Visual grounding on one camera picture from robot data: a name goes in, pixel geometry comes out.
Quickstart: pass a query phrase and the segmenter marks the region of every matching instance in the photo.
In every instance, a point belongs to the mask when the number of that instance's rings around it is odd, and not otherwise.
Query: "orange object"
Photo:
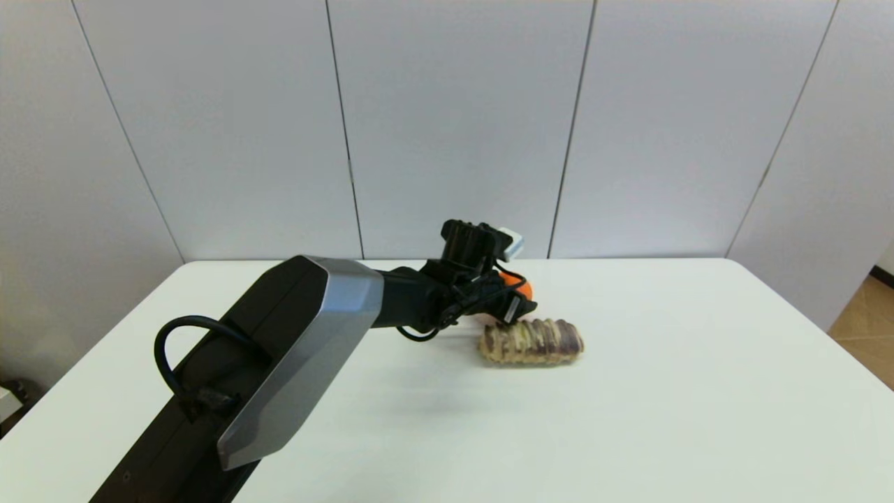
[[[503,282],[506,283],[506,286],[513,286],[521,281],[517,277],[512,277],[503,272],[500,273],[500,277],[503,278]],[[531,287],[530,281],[519,287],[519,293],[525,295],[529,301],[534,300],[534,288]]]

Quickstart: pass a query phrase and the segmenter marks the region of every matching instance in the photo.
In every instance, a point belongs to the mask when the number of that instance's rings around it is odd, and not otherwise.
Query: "white wall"
[[[894,229],[894,3],[840,2],[730,258],[827,329]]]
[[[0,371],[56,382],[181,264],[72,5],[0,2]]]
[[[186,260],[360,257],[325,2],[75,5]]]
[[[426,257],[460,217],[528,257],[732,245],[828,326],[891,238],[882,0],[839,3],[784,136],[832,0],[601,0],[583,80],[593,2],[74,5],[0,3],[7,373],[58,379],[177,244]]]
[[[599,0],[550,256],[724,256],[834,5]]]
[[[592,7],[330,2],[368,258],[440,255],[448,218],[546,257]]]
[[[885,250],[876,263],[880,268],[894,274],[894,242],[888,245],[888,249]]]

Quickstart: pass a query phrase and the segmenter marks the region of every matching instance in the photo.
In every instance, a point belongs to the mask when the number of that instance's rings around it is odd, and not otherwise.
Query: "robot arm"
[[[370,328],[426,341],[463,315],[511,323],[534,310],[519,291],[525,279],[497,263],[517,236],[459,220],[441,235],[442,257],[421,270],[298,256],[268,270],[220,320],[162,327],[156,362],[174,396],[92,501],[229,501],[298,431]],[[209,331],[171,370],[164,342],[182,326]]]

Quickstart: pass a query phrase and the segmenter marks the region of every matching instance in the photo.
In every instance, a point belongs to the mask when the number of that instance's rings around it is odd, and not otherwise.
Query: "white table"
[[[0,500],[89,499],[170,398],[156,330],[220,316],[272,265],[171,275],[0,442]],[[894,394],[736,263],[513,268],[536,315],[577,324],[578,362],[489,366],[475,319],[424,344],[372,330],[237,500],[894,501]],[[201,332],[171,338],[173,362]]]

